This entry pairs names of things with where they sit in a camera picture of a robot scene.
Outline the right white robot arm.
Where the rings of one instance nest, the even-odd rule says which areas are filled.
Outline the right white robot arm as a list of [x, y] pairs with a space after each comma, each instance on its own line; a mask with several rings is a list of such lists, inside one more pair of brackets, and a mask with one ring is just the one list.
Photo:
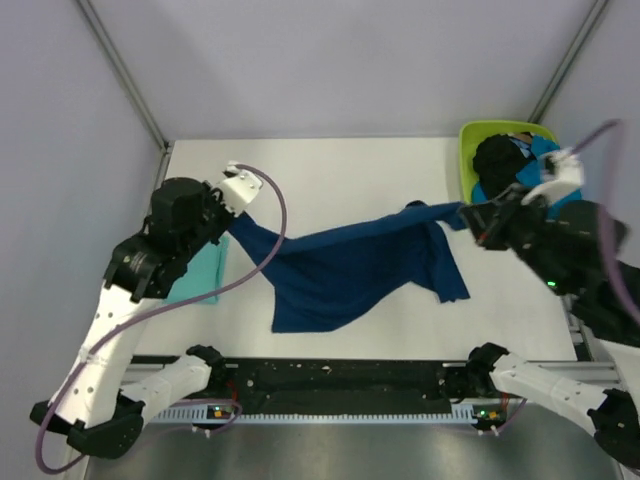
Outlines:
[[469, 388], [480, 396], [505, 393], [532, 400], [587, 432], [630, 470], [639, 468], [639, 325], [614, 290], [639, 303], [639, 270], [617, 254], [628, 226], [592, 201], [557, 211], [513, 185], [495, 199], [467, 204], [459, 215], [476, 244], [511, 250], [557, 296], [570, 296], [571, 314], [591, 330], [615, 363], [621, 388], [581, 383], [532, 363], [494, 343], [474, 348], [465, 365]]

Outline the dark blue printed t-shirt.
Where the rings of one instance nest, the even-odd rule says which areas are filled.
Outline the dark blue printed t-shirt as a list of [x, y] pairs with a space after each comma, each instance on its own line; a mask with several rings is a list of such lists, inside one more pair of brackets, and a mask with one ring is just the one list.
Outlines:
[[314, 234], [280, 239], [243, 214], [231, 236], [272, 285], [274, 333], [325, 333], [363, 316], [413, 283], [442, 303], [470, 293], [445, 227], [462, 230], [460, 203], [413, 201], [398, 213]]

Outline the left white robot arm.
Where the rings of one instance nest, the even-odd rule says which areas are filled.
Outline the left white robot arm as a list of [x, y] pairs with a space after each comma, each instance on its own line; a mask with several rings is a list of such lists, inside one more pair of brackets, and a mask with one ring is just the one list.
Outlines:
[[224, 358], [203, 345], [132, 385], [122, 379], [148, 321], [169, 309], [166, 299], [189, 262], [220, 240], [261, 187], [261, 180], [240, 170], [216, 185], [170, 178], [154, 191], [142, 228], [112, 251], [94, 319], [69, 374], [50, 399], [31, 409], [38, 447], [52, 432], [82, 456], [117, 459], [162, 411], [190, 395], [224, 390]]

